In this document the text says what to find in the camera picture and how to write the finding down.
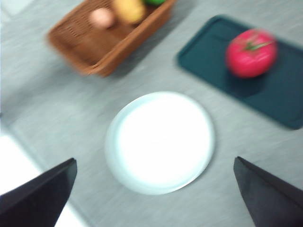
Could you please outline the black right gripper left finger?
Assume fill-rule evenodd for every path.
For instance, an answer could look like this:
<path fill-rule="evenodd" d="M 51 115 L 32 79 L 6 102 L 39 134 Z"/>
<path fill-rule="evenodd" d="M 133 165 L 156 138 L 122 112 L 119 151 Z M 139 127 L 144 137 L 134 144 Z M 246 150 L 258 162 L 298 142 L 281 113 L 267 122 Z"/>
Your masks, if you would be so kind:
<path fill-rule="evenodd" d="M 70 158 L 0 196 L 2 227 L 54 227 L 68 201 L 77 175 Z"/>

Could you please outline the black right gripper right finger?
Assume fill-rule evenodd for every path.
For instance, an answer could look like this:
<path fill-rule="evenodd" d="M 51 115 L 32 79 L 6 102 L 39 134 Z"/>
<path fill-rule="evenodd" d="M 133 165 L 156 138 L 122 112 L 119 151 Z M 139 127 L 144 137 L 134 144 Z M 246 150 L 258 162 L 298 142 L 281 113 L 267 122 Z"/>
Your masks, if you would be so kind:
<path fill-rule="evenodd" d="M 234 175 L 257 227 L 301 227 L 303 191 L 251 162 L 236 157 Z"/>

